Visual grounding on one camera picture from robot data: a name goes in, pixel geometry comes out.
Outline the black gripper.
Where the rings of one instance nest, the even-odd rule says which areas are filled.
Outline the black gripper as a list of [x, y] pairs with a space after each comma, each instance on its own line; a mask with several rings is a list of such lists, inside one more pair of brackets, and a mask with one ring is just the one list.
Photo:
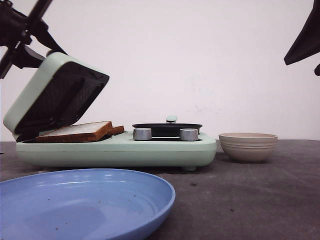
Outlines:
[[[49, 48], [52, 52], [67, 53], [58, 45], [48, 32], [49, 26], [42, 17], [49, 7], [48, 0], [38, 0], [28, 16], [13, 8], [10, 0], [0, 2], [0, 45], [15, 48], [18, 42], [31, 44], [31, 36]], [[15, 55], [13, 64], [20, 68], [38, 68], [45, 57], [28, 46], [24, 46]]]
[[[314, 0], [312, 10], [294, 43], [284, 57], [286, 65], [290, 65], [320, 52], [320, 1]], [[314, 69], [320, 76], [320, 64]]]

